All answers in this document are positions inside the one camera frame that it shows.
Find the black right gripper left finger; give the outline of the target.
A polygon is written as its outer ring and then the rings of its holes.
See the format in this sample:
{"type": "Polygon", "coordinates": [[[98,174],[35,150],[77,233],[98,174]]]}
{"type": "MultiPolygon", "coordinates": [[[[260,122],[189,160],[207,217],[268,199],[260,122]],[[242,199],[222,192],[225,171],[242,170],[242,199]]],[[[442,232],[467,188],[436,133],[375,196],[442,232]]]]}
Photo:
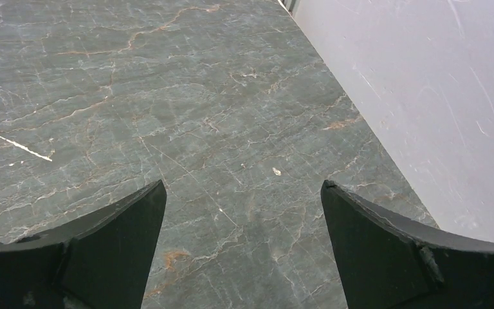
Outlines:
{"type": "Polygon", "coordinates": [[[166,201],[156,181],[58,227],[0,243],[0,308],[139,308],[166,201]]]}

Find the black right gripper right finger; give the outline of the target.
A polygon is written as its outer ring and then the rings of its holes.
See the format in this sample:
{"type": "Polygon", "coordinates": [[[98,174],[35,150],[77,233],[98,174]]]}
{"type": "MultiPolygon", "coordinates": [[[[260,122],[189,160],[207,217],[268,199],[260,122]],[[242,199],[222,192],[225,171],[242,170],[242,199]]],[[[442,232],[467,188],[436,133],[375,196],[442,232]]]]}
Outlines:
{"type": "Polygon", "coordinates": [[[349,308],[494,308],[494,243],[411,220],[330,180],[320,196],[349,308]]]}

